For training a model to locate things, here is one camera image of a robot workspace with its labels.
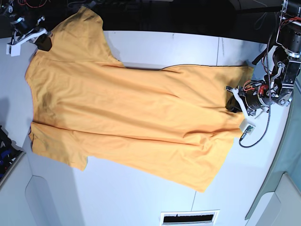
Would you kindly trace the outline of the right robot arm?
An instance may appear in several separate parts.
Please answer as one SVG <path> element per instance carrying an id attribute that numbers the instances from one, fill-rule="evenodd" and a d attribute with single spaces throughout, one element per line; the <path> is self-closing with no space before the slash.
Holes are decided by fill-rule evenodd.
<path id="1" fill-rule="evenodd" d="M 6 45 L 7 55 L 19 56 L 21 45 L 26 42 L 36 45 L 39 50 L 50 51 L 52 32 L 40 26 L 45 17 L 31 12 L 26 1 L 2 0 L 0 14 L 9 20 L 12 28 L 11 41 Z"/>

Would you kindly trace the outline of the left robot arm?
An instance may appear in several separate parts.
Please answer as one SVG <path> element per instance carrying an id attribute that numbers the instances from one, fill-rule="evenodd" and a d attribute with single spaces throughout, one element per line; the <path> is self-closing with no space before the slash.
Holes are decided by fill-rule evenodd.
<path id="1" fill-rule="evenodd" d="M 231 97 L 226 109 L 233 113 L 246 110 L 254 116 L 258 109 L 269 110 L 272 104 L 283 106 L 293 92 L 301 70 L 301 2 L 285 0 L 280 11 L 279 25 L 266 49 L 252 62 L 261 62 L 266 75 L 262 80 L 249 80 L 238 86 L 242 104 Z"/>

